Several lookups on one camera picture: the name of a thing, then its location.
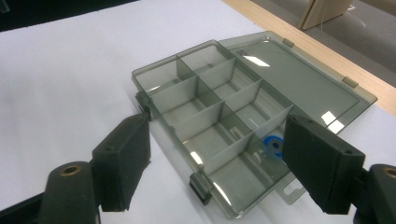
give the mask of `wooden strip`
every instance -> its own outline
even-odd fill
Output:
[[[295,43],[322,63],[343,76],[357,81],[361,87],[378,97],[376,104],[396,116],[396,89],[353,62],[320,44],[297,28],[249,0],[223,0],[230,7],[253,21],[263,30],[274,31]]]

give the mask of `compartment box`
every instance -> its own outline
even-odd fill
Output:
[[[335,133],[375,96],[335,73],[289,40],[264,32],[208,41],[133,71],[136,98],[191,166],[191,186],[213,196],[227,217],[240,218],[293,180],[281,160],[289,113]]]

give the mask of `gray floor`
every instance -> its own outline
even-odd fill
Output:
[[[253,0],[297,26],[308,0]],[[396,87],[396,17],[354,0],[343,16],[305,31],[317,41]]]

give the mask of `black object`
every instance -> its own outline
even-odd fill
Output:
[[[355,223],[396,223],[396,167],[362,168],[365,155],[313,120],[289,115],[283,160],[328,214],[357,207]]]
[[[135,0],[0,0],[0,32],[73,17]]]
[[[129,209],[149,158],[149,115],[131,116],[93,150],[90,162],[54,169],[45,192],[0,212],[0,223],[100,223],[99,205],[105,212]]]

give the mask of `white tabletop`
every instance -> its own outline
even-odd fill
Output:
[[[139,112],[131,72],[210,39],[262,29],[220,0],[145,0],[0,33],[0,210],[45,188],[49,172],[89,161],[124,118]],[[158,124],[151,123],[151,128]],[[396,118],[371,106],[340,134],[373,163],[395,165]],[[151,136],[152,163],[130,211],[103,223],[351,223],[305,194],[286,205],[271,193],[239,220],[203,207],[183,172]]]

